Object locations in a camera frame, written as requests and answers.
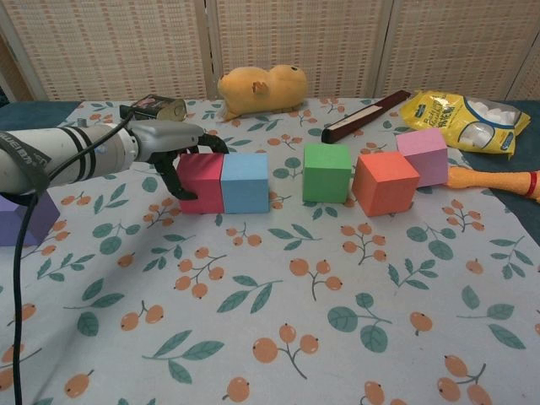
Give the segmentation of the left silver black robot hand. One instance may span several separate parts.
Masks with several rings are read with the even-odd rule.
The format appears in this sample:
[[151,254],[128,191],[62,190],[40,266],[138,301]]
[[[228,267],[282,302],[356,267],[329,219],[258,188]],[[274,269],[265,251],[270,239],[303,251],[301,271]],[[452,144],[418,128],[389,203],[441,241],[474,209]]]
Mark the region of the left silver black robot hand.
[[188,149],[197,153],[199,145],[209,147],[213,153],[229,152],[224,140],[183,121],[130,121],[127,130],[138,144],[135,160],[153,165],[169,193],[181,201],[196,200],[197,194],[181,184],[173,165],[176,156]]

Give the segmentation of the magenta foam cube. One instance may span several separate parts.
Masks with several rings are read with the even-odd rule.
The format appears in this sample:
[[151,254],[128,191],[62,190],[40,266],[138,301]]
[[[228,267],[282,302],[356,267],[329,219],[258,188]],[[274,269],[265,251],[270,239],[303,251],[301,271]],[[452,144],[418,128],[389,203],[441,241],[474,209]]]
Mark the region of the magenta foam cube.
[[185,214],[223,213],[221,172],[224,154],[182,154],[177,175],[185,190],[197,195],[195,200],[180,200]]

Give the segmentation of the green foam cube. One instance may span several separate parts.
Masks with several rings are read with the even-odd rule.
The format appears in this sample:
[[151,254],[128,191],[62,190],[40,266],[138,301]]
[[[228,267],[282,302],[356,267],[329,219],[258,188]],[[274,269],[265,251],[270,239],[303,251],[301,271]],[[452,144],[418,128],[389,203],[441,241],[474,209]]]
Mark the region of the green foam cube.
[[351,155],[346,145],[306,144],[303,200],[314,203],[344,203],[348,196],[351,171]]

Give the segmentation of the orange foam cube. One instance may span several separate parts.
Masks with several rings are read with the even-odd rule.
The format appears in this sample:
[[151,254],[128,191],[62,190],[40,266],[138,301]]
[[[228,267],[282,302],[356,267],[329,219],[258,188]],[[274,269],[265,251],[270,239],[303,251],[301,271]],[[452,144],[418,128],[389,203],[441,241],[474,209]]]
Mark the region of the orange foam cube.
[[398,151],[360,154],[352,193],[368,217],[410,209],[419,173]]

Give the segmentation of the pink foam cube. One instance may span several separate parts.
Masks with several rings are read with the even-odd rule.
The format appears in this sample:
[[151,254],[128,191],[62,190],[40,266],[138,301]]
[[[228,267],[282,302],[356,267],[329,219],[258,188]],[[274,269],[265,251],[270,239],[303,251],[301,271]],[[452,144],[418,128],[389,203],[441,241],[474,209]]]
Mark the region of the pink foam cube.
[[396,136],[397,150],[419,173],[418,187],[438,186],[448,180],[448,150],[438,128]]

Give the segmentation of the black luncheon meat tin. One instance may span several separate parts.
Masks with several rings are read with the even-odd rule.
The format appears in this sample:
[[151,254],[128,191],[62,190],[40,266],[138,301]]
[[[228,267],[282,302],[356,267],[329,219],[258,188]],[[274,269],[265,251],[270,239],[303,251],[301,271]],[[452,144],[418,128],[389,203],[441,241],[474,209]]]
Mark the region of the black luncheon meat tin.
[[134,120],[161,120],[183,122],[186,118],[186,103],[183,99],[148,94],[131,105],[120,105],[120,117],[125,119],[132,113]]

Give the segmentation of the light blue foam cube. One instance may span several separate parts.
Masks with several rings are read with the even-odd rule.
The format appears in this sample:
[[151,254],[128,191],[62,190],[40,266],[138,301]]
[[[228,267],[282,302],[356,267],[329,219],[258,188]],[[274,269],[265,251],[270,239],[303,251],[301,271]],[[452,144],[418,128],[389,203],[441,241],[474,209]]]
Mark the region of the light blue foam cube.
[[267,154],[226,154],[221,190],[225,213],[268,212]]

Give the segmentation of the woven bamboo folding screen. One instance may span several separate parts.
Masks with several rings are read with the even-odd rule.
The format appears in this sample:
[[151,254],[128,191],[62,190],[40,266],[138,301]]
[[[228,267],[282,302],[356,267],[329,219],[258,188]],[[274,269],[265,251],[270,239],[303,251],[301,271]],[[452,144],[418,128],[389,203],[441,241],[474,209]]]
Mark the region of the woven bamboo folding screen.
[[214,99],[228,71],[278,64],[313,97],[540,100],[540,0],[0,0],[16,100]]

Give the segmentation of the yellow plush toy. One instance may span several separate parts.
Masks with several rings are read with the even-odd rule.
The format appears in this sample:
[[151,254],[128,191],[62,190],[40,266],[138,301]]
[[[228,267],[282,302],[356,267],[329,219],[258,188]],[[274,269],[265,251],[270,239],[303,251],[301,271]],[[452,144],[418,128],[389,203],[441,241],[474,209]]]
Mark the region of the yellow plush toy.
[[299,108],[307,95],[305,72],[293,65],[280,64],[265,70],[237,67],[218,81],[224,101],[225,122],[258,112],[287,112]]

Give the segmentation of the floral print tablecloth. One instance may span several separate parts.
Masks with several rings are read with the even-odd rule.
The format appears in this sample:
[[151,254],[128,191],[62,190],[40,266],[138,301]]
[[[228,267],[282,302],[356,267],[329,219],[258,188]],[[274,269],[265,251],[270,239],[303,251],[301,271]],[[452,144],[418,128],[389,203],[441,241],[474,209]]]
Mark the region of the floral print tablecloth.
[[24,405],[540,405],[540,230],[489,189],[368,218],[304,202],[303,150],[360,99],[221,123],[270,209],[191,215],[151,165],[53,188],[23,250]]

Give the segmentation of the dark red folding fan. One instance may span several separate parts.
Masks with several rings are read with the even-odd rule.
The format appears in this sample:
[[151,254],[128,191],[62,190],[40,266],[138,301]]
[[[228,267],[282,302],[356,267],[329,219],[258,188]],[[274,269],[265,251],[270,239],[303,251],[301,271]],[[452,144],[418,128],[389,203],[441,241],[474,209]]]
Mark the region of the dark red folding fan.
[[340,141],[361,127],[373,122],[391,108],[409,99],[411,95],[410,92],[405,90],[398,90],[373,104],[367,105],[326,127],[321,133],[321,141],[327,144]]

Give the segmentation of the yellow marshmallow bag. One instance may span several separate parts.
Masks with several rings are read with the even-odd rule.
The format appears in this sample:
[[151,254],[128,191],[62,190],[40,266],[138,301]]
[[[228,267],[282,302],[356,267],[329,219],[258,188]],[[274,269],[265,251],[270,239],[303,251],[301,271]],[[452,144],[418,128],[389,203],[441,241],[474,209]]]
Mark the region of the yellow marshmallow bag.
[[400,115],[416,130],[439,129],[449,147],[508,157],[531,122],[512,105],[435,90],[418,92],[401,107]]

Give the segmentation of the yellow rubber chicken toy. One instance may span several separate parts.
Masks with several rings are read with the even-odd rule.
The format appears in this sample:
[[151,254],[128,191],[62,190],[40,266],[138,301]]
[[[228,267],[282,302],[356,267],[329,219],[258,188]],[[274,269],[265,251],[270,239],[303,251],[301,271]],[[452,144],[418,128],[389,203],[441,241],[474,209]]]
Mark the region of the yellow rubber chicken toy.
[[527,172],[486,172],[451,166],[446,185],[452,189],[494,188],[540,203],[540,170]]

